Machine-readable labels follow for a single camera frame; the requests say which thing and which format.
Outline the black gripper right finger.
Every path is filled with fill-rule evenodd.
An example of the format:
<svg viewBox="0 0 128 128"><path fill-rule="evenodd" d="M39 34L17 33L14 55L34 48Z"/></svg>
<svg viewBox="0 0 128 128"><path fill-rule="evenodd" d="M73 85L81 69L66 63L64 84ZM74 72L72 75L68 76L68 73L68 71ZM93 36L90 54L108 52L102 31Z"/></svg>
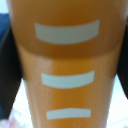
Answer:
<svg viewBox="0 0 128 128"><path fill-rule="evenodd" d="M117 75L119 77L124 93L128 98L128 44L127 43L124 43L122 45Z"/></svg>

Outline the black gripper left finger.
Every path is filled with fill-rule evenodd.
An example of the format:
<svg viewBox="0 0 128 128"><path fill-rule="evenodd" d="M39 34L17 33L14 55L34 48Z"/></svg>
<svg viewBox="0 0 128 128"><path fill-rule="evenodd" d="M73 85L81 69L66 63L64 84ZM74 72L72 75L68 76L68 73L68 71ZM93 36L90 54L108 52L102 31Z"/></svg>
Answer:
<svg viewBox="0 0 128 128"><path fill-rule="evenodd" d="M21 70L8 14L0 14L0 119L10 115Z"/></svg>

